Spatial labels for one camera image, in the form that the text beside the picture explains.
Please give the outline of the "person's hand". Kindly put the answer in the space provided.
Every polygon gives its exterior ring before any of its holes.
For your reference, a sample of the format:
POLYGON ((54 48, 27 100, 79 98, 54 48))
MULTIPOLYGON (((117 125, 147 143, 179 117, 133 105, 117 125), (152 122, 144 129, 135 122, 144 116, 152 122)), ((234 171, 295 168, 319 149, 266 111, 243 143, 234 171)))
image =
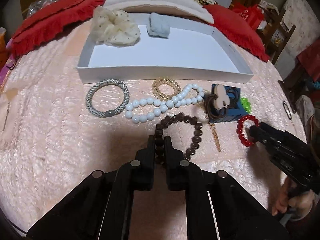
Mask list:
POLYGON ((297 184, 291 178, 286 177, 276 202, 272 206, 272 216, 285 213, 289 207, 296 210, 291 217, 292 220, 301 220, 310 213, 311 209, 318 203, 319 195, 310 190, 301 195, 289 197, 289 193, 296 187, 297 184))

